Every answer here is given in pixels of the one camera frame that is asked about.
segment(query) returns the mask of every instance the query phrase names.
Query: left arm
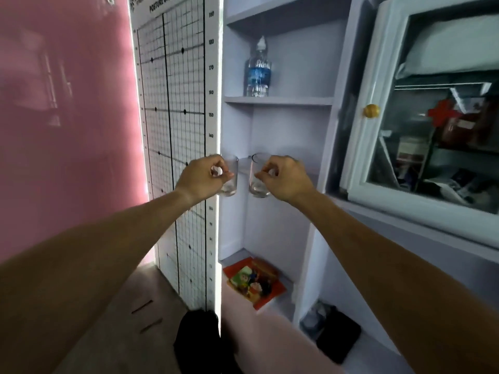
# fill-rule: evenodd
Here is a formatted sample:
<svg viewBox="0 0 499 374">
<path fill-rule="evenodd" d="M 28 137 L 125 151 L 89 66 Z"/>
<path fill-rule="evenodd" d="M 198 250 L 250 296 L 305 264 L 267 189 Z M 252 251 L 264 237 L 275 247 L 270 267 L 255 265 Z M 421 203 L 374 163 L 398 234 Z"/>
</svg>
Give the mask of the left arm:
<svg viewBox="0 0 499 374">
<path fill-rule="evenodd" d="M 220 156 L 192 161 L 173 192 L 1 264 L 0 372 L 51 373 L 168 227 L 232 176 Z"/>
</svg>

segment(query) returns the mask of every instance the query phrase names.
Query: person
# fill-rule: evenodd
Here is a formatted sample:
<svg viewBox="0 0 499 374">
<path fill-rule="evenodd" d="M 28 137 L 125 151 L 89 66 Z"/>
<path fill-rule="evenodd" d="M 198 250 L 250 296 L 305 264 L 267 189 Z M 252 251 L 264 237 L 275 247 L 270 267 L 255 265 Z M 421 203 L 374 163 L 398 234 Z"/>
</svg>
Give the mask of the person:
<svg viewBox="0 0 499 374">
<path fill-rule="evenodd" d="M 213 177 L 214 165 L 221 176 Z M 166 229 L 232 176 L 220 156 L 194 160 L 171 193 L 62 232 L 3 263 L 0 372 L 52 372 Z M 273 156 L 256 176 L 321 232 L 415 373 L 499 372 L 494 310 L 338 208 L 314 188 L 302 163 Z"/>
</svg>

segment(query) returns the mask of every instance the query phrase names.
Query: glass cup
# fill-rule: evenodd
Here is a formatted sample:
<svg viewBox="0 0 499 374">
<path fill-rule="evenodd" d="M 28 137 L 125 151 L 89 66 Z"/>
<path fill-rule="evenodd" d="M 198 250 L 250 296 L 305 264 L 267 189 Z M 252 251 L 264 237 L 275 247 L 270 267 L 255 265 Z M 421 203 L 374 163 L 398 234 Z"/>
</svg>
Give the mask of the glass cup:
<svg viewBox="0 0 499 374">
<path fill-rule="evenodd" d="M 238 188 L 238 167 L 239 167 L 239 159 L 234 155 L 223 155 L 225 164 L 228 166 L 228 169 L 234 173 L 234 177 L 232 177 L 229 181 L 224 183 L 221 187 L 221 190 L 218 192 L 219 195 L 223 195 L 225 197 L 230 197 L 234 195 Z"/>
<path fill-rule="evenodd" d="M 249 171 L 249 192 L 257 198 L 265 198 L 270 195 L 270 191 L 265 184 L 254 176 L 255 173 L 261 171 L 268 159 L 271 158 L 270 153 L 255 153 L 251 156 L 251 169 Z"/>
</svg>

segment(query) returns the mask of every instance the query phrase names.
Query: yellow knob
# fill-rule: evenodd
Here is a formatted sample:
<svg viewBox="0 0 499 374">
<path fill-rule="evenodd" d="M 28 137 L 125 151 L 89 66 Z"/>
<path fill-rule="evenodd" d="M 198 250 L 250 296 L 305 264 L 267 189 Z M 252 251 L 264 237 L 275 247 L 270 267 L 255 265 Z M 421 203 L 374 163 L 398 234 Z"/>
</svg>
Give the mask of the yellow knob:
<svg viewBox="0 0 499 374">
<path fill-rule="evenodd" d="M 377 118 L 380 111 L 378 105 L 369 104 L 364 108 L 364 116 L 367 118 Z"/>
</svg>

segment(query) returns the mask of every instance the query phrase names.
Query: black object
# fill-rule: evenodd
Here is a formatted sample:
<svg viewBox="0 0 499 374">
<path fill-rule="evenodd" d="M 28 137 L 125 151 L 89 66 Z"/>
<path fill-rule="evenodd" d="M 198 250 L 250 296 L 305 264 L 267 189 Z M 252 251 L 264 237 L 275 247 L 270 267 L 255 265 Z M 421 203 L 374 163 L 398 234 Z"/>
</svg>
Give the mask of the black object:
<svg viewBox="0 0 499 374">
<path fill-rule="evenodd" d="M 182 374 L 242 373 L 234 352 L 219 335 L 218 317 L 213 311 L 189 311 L 180 321 L 173 344 Z"/>
<path fill-rule="evenodd" d="M 317 347 L 333 362 L 341 365 L 358 340 L 360 332 L 360 326 L 356 322 L 333 309 L 317 339 Z"/>
</svg>

